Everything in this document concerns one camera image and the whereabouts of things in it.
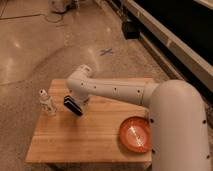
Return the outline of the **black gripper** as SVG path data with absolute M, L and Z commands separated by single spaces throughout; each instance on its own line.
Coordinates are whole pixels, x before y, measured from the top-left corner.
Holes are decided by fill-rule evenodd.
M 82 109 L 74 102 L 74 100 L 70 96 L 65 96 L 64 97 L 64 102 L 63 104 L 74 114 L 77 116 L 82 116 L 83 112 Z

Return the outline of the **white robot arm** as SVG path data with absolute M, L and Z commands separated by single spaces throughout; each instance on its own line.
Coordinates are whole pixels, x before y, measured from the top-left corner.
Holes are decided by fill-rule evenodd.
M 182 80 L 146 83 L 93 76 L 81 65 L 66 79 L 71 110 L 91 95 L 145 107 L 151 127 L 152 171 L 213 171 L 204 101 L 199 91 Z

